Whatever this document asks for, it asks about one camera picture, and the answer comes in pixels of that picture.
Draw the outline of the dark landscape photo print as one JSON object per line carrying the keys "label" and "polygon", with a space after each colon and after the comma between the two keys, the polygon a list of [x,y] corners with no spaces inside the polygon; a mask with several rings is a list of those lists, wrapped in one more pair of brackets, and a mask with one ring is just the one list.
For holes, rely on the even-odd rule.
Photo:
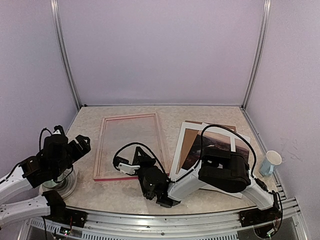
{"label": "dark landscape photo print", "polygon": [[[203,134],[203,147],[236,152],[249,160],[250,148],[233,134],[220,134],[205,132]],[[189,170],[198,160],[201,150],[201,131],[186,129],[181,146],[178,170]]]}

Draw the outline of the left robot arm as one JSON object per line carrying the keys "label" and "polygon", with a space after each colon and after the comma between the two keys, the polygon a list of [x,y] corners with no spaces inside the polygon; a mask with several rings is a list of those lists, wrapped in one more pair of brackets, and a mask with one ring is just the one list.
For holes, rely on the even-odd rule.
{"label": "left robot arm", "polygon": [[19,162],[0,180],[0,226],[35,217],[62,223],[70,227],[84,227],[87,213],[66,206],[61,195],[54,189],[40,195],[15,202],[8,200],[18,194],[35,189],[47,181],[56,181],[65,170],[91,150],[89,137],[78,135],[69,141],[65,135],[52,134],[45,138],[37,155]]}

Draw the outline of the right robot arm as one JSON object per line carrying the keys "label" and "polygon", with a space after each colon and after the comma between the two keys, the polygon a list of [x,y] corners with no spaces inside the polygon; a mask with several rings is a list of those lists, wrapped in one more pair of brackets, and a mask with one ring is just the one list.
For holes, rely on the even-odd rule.
{"label": "right robot arm", "polygon": [[209,185],[229,194],[241,193],[257,206],[241,213],[246,226],[282,217],[279,195],[269,191],[267,185],[252,174],[245,158],[236,152],[205,147],[192,172],[176,181],[169,180],[156,166],[156,159],[139,146],[132,163],[139,167],[135,174],[143,196],[148,200],[156,198],[156,203],[162,207],[176,206],[189,194]]}

